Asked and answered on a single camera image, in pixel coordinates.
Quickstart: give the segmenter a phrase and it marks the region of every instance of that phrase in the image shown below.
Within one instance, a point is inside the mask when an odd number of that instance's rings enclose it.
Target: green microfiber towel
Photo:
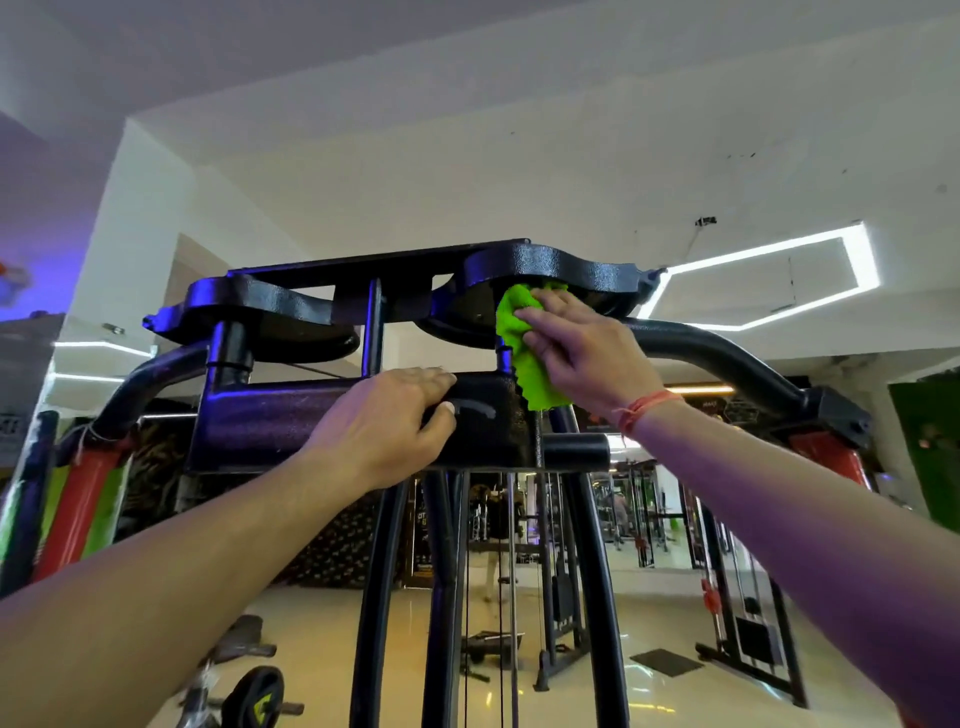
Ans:
[[[565,291],[566,285],[547,282],[542,288]],[[516,383],[527,400],[527,406],[533,412],[541,412],[553,407],[563,407],[570,404],[570,400],[550,383],[550,377],[543,362],[537,358],[530,347],[523,343],[523,334],[533,327],[525,321],[520,321],[514,315],[514,311],[530,306],[543,308],[530,293],[529,285],[517,283],[508,288],[496,307],[496,334],[513,350]]]

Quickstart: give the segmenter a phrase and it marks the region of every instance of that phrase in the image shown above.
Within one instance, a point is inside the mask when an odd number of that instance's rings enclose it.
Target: left hand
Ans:
[[[294,457],[335,468],[356,497],[396,485],[437,459],[457,426],[442,399],[457,380],[440,368],[393,369],[355,384],[327,411]],[[440,406],[420,427],[424,410]]]

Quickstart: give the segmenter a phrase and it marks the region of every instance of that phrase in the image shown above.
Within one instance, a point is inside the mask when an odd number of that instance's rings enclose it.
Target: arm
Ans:
[[[634,336],[568,294],[518,312],[553,383],[591,412],[663,387]],[[960,714],[960,538],[682,402],[629,433],[730,527],[828,638],[924,725]]]
[[[453,381],[440,370],[366,379],[271,472],[0,602],[0,684],[16,696],[4,724],[146,725],[340,510],[436,458],[453,407],[420,420]]]

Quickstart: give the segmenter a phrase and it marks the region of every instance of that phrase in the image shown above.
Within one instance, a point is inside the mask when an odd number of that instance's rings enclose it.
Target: black steel tube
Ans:
[[[380,499],[376,524],[373,526],[370,568],[357,628],[353,688],[350,693],[350,728],[377,728],[380,724],[380,687],[383,683],[387,616],[406,502],[406,481],[387,488]]]
[[[383,363],[385,301],[379,279],[370,283],[367,325],[364,328],[363,376],[380,373]],[[407,502],[407,484],[388,488],[380,499],[373,527],[370,569],[364,585],[357,627],[357,648],[350,695],[350,728],[376,728],[380,722],[380,690],[383,685],[383,653],[387,643],[387,618],[394,582],[396,551]]]
[[[596,473],[610,468],[610,440],[603,432],[543,435],[543,466],[552,473]]]
[[[543,582],[543,638],[546,641],[546,651],[550,664],[557,662],[557,636],[553,616],[553,527],[551,515],[553,513],[553,499],[550,496],[550,473],[539,473],[537,479],[540,486],[537,489],[537,510],[539,511],[538,531],[540,532],[540,580]]]
[[[36,438],[20,472],[20,494],[0,569],[0,599],[27,586],[33,576],[59,422],[60,415],[52,409],[36,415]]]
[[[206,358],[206,391],[246,384],[252,371],[253,355],[247,342],[247,328],[239,321],[218,322],[210,336]]]
[[[427,473],[423,488],[423,507],[426,510],[426,534],[433,563],[434,585],[450,586],[456,576],[456,540],[453,531],[453,511],[445,473]]]
[[[162,353],[138,366],[90,424],[90,432],[109,442],[123,440],[161,390],[206,371],[206,352],[207,343],[198,342]]]
[[[463,473],[428,473],[423,482],[434,582],[423,679],[423,728],[457,724],[462,574],[467,554],[468,498]]]
[[[380,279],[370,281],[370,297],[367,300],[367,323],[363,329],[363,361],[361,376],[374,376],[383,367],[384,307],[383,283]]]
[[[555,432],[576,432],[578,429],[573,407],[551,410],[550,423]],[[603,728],[626,728],[630,725],[627,679],[623,669],[623,650],[620,647],[620,628],[616,621],[610,568],[600,533],[596,503],[585,474],[562,475],[561,483],[570,506],[573,535],[580,556],[580,575],[584,580],[597,725]]]
[[[559,493],[561,498],[560,529],[564,534],[564,547],[566,548],[566,573],[570,577],[570,589],[573,591],[573,646],[581,646],[583,635],[581,631],[584,627],[584,616],[580,605],[580,577],[577,575],[577,545],[576,538],[573,535],[573,522],[570,520],[570,504],[564,506],[563,491]]]
[[[717,521],[702,501],[700,501],[701,526],[704,528],[704,539],[707,541],[708,570],[713,570],[717,580],[717,592],[720,593],[720,610],[723,618],[724,641],[717,645],[717,649],[726,652],[735,660],[740,660],[740,642],[736,635],[736,619],[733,618],[733,607],[730,604],[730,585],[727,583],[727,567],[724,564],[723,553],[720,551],[720,537],[717,534]]]
[[[774,614],[777,616],[780,642],[783,643],[783,661],[786,663],[787,679],[790,681],[793,704],[798,708],[807,708],[809,703],[806,700],[804,676],[800,672],[800,660],[797,658],[797,646],[793,642],[790,617],[786,614],[786,605],[783,603],[783,591],[780,590],[780,584],[773,579],[770,579],[770,592],[774,598]]]
[[[647,356],[694,364],[727,382],[760,409],[777,417],[798,417],[806,392],[723,336],[673,321],[623,319]]]

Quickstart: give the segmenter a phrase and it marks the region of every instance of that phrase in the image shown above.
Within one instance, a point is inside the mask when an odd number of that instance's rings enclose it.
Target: right hand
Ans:
[[[523,342],[553,385],[588,412],[616,425],[618,410],[663,389],[663,380],[631,331],[566,291],[531,291],[542,305],[516,317],[534,330]]]
[[[394,485],[436,460],[453,434],[454,408],[443,399],[456,380],[438,367],[363,379],[330,407],[293,459],[337,481],[349,501]]]

